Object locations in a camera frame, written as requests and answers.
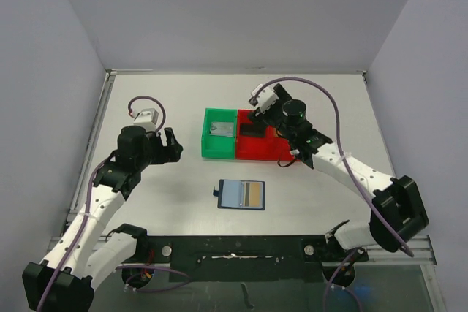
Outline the black VIP card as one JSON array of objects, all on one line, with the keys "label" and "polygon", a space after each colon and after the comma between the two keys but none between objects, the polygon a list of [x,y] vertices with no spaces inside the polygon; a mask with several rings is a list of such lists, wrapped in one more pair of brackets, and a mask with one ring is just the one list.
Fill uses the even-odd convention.
[{"label": "black VIP card", "polygon": [[264,138],[265,136],[265,127],[257,126],[254,124],[242,123],[240,125],[239,134],[245,137],[259,137]]}]

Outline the white magnetic stripe card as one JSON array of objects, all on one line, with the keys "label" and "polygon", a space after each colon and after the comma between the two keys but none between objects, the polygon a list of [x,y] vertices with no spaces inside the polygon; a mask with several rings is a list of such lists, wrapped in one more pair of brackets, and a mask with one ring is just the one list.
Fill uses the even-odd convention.
[{"label": "white magnetic stripe card", "polygon": [[213,121],[210,124],[210,135],[219,137],[233,137],[234,136],[234,123]]}]

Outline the gold striped card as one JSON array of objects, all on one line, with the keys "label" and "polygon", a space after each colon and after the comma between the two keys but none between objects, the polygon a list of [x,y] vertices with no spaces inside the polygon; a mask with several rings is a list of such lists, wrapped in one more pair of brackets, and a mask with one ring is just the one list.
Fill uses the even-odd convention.
[{"label": "gold striped card", "polygon": [[247,182],[244,187],[244,205],[249,208],[258,208],[262,205],[262,184]]}]

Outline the blue leather card holder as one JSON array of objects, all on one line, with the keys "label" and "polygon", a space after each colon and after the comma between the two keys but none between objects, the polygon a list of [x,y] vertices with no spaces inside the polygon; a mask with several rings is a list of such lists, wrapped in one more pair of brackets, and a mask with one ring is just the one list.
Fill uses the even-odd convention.
[{"label": "blue leather card holder", "polygon": [[[262,184],[262,205],[258,208],[249,208],[244,205],[244,187],[247,182]],[[228,180],[221,179],[212,194],[217,198],[217,207],[231,210],[265,210],[265,182],[259,180]]]}]

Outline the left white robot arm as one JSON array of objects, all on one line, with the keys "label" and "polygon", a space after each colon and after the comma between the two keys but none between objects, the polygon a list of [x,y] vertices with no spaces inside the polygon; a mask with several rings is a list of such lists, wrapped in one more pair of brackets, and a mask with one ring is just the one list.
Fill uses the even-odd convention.
[{"label": "left white robot arm", "polygon": [[114,214],[128,200],[151,165],[176,163],[183,151],[173,129],[148,132],[125,126],[117,148],[88,181],[86,200],[61,239],[39,263],[22,273],[33,311],[87,311],[97,287],[121,263],[148,263],[154,256],[146,229],[122,224],[99,250],[94,247]]}]

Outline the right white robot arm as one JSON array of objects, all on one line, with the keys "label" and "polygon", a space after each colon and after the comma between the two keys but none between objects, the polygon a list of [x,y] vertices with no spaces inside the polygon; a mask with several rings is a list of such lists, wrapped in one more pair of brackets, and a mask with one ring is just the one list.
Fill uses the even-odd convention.
[{"label": "right white robot arm", "polygon": [[329,175],[354,191],[369,206],[369,221],[344,221],[328,233],[325,250],[341,260],[352,249],[378,245],[413,256],[408,242],[429,224],[418,185],[409,176],[395,178],[357,160],[344,151],[341,129],[331,139],[306,118],[306,104],[282,87],[284,78],[256,87],[249,99],[249,120],[269,126],[287,141],[290,154],[307,167]]}]

